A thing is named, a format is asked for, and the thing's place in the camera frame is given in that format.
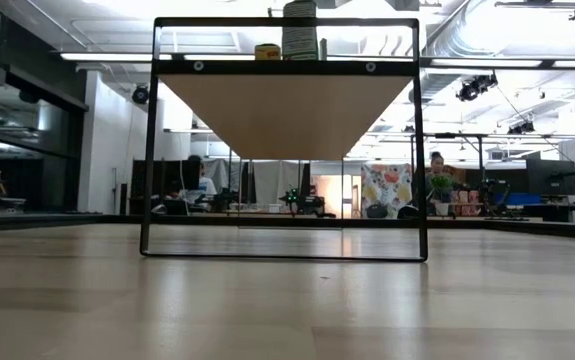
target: floor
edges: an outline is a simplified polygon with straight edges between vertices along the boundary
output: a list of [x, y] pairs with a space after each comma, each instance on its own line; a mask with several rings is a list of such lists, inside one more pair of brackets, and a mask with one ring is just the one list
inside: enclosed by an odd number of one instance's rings
[[[0, 232], [0, 360], [575, 359], [573, 239], [440, 230], [421, 265], [142, 258], [138, 231]], [[409, 251], [414, 234], [159, 227], [152, 239], [371, 254]]]

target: yellow container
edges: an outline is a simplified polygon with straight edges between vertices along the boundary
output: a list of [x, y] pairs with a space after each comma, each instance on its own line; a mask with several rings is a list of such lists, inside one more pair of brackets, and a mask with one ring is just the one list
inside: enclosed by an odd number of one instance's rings
[[256, 60], [280, 60], [280, 46], [276, 44], [256, 45], [254, 54]]

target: person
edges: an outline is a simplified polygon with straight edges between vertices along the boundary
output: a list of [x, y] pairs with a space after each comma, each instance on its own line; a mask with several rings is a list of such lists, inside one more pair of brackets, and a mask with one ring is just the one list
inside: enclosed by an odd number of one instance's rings
[[[201, 195], [216, 195], [216, 187], [214, 182], [205, 176], [205, 164], [203, 164], [202, 159], [198, 155], [191, 155], [187, 158], [187, 161], [198, 161], [200, 162], [200, 179], [198, 180], [198, 190], [187, 190], [185, 192], [185, 199], [188, 203], [194, 204], [196, 200]], [[208, 204], [201, 204], [201, 206], [208, 207]]]
[[429, 174], [425, 175], [425, 191], [428, 200], [428, 210], [430, 213], [436, 211], [434, 204], [437, 202], [450, 203], [451, 202], [451, 190], [436, 190], [432, 185], [432, 179], [438, 175], [447, 176], [451, 178], [449, 173], [444, 172], [445, 169], [445, 159], [438, 152], [435, 151], [431, 153], [431, 170]]

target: woman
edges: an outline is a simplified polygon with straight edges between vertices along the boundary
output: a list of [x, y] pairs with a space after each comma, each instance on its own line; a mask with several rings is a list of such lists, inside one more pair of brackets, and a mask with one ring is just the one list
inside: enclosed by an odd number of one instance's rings
[[451, 179], [451, 175], [449, 173], [443, 172], [445, 168], [445, 159], [443, 159], [442, 155], [438, 151], [431, 153], [431, 172], [425, 175], [425, 191], [426, 196], [429, 198], [429, 203], [427, 204], [429, 213], [435, 214], [436, 207], [434, 204], [436, 203], [450, 203], [451, 202], [451, 191], [453, 188], [448, 190], [444, 189], [434, 189], [432, 185], [432, 179], [438, 175], [445, 176]]

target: man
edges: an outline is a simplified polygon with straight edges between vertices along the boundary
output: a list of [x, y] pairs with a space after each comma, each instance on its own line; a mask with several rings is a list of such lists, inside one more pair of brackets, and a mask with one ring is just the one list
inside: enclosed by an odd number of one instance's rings
[[216, 195], [216, 187], [214, 182], [205, 176], [205, 164], [202, 163], [200, 156], [191, 155], [187, 158], [187, 161], [197, 161], [200, 163], [200, 179], [198, 180], [198, 190], [187, 190], [186, 199], [187, 202], [193, 204], [200, 195]]

